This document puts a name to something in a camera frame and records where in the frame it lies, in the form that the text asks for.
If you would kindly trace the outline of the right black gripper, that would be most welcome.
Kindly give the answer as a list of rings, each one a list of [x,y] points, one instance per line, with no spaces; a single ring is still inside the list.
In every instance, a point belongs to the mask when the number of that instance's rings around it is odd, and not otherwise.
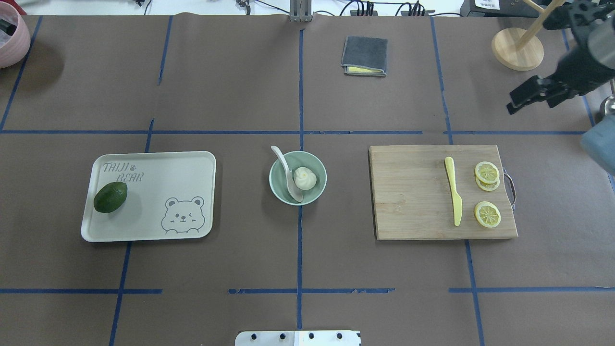
[[[547,30],[569,28],[576,46],[560,59],[555,73],[546,80],[532,76],[510,92],[506,105],[510,115],[546,100],[554,108],[614,78],[614,2],[565,3],[551,12],[543,26]],[[549,90],[548,79],[553,83]]]

